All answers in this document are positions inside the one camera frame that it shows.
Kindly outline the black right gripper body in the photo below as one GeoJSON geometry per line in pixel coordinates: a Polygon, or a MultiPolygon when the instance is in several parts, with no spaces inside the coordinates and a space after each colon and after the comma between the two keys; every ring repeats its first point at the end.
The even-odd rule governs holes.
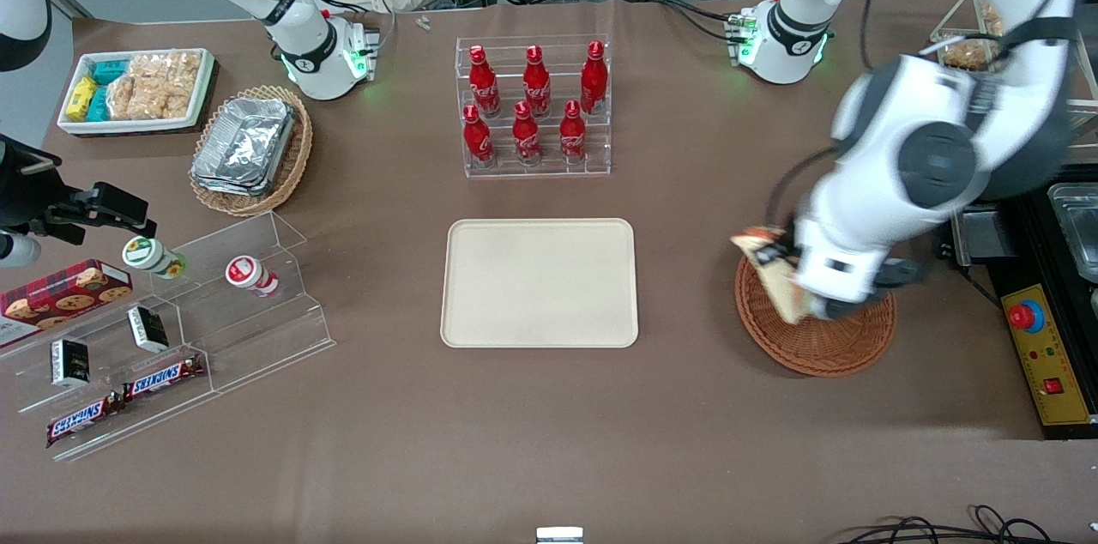
{"type": "Polygon", "coordinates": [[[3,227],[40,238],[83,240],[85,227],[63,222],[52,210],[66,209],[77,189],[63,182],[58,169],[35,176],[22,175],[24,142],[1,137],[1,219],[3,227]]]}

